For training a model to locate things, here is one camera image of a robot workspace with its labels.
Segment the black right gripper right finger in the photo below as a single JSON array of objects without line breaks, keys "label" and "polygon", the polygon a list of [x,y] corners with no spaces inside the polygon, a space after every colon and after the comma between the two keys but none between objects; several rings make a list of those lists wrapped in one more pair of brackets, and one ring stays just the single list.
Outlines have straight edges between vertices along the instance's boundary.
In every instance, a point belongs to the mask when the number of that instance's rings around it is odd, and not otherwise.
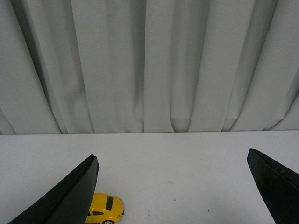
[{"label": "black right gripper right finger", "polygon": [[274,222],[297,224],[299,174],[252,148],[249,150],[247,163]]}]

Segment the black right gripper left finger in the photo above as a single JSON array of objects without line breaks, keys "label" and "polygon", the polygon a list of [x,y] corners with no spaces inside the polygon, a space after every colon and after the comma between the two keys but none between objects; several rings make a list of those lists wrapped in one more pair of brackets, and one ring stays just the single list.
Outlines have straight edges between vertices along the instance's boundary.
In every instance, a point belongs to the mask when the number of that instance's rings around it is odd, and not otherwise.
[{"label": "black right gripper left finger", "polygon": [[92,154],[10,223],[84,224],[93,199],[98,172],[98,160]]}]

